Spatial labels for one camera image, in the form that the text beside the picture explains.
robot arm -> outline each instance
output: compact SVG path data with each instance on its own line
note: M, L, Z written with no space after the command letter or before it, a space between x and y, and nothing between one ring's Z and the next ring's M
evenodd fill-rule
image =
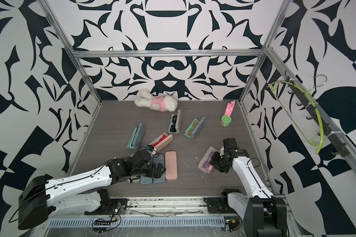
M160 178L165 167L153 164L154 154L155 149L148 145L132 157L109 160L88 172L48 181L44 176L34 178L19 197L18 228L35 227L57 213L99 210L104 199L109 200L108 193L79 194L87 190L127 181L131 176Z
M235 211L240 216L247 237L286 236L284 200L274 197L267 189L253 167L253 158L249 158L246 150L239 149L234 138L224 139L223 144L224 154L216 153L210 163L222 173L228 173L232 166L247 193L244 196L241 192L225 189L221 195L223 209Z
M248 197L270 198L274 195L262 182L253 167L246 150L239 149L234 138L223 140L224 154L216 154L211 160L215 169L228 173L230 167L238 174Z

patterned wallpaper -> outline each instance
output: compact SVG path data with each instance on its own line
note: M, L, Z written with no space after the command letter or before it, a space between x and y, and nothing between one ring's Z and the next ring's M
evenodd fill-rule
M294 0L273 42L281 57L356 145L356 1ZM319 155L267 87L282 76L266 59L244 105L275 185L304 234L356 235L356 174L330 141ZM318 131L298 98L280 85L278 97L308 138Z
M53 0L79 50L261 48L282 0Z
M83 58L102 99L135 99L142 88L176 99L238 99L256 56Z
M26 232L20 193L65 177L96 106L38 3L0 0L0 236Z
M282 0L53 0L76 50L258 49ZM238 99L256 57L85 58L102 99Z

gray wooden floor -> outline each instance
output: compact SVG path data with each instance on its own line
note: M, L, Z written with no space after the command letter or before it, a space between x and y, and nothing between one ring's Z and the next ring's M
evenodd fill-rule
M194 118L201 119L203 116L206 122L195 139L186 138L181 132L173 135L173 141L160 151L161 154L169 150L176 151L178 179L147 187L140 186L138 182L116 183L106 187L110 196L207 196L220 195L224 188L238 188L245 193L233 169L228 174L215 169L207 174L197 167L207 149L210 146L220 149L225 138L236 138L239 148L246 149L251 157L256 157L239 107L235 106L232 122L228 127L220 125L227 103L228 101L179 101L178 109L181 109L183 115L183 132ZM99 167L111 158L133 154L134 150L127 149L133 128L140 122L145 125L141 145L147 145L162 132L167 132L171 114L175 113L136 107L133 101L104 101L74 174ZM258 161L252 161L255 165L258 164ZM256 170L263 178L260 167Z

white plush toy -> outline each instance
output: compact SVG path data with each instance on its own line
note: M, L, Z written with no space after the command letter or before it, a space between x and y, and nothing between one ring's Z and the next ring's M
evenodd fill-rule
M173 97L164 96L162 93L159 93L158 96L153 96L148 89L141 89L137 93L137 96L134 104L138 107L149 107L151 110L174 112L178 106L178 102Z

black sunglasses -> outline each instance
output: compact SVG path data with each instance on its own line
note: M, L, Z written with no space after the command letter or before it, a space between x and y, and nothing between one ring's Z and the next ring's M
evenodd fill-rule
M173 124L170 127L170 132L177 132L177 130L175 129L175 124L177 123L177 116L174 115L171 121L173 122Z

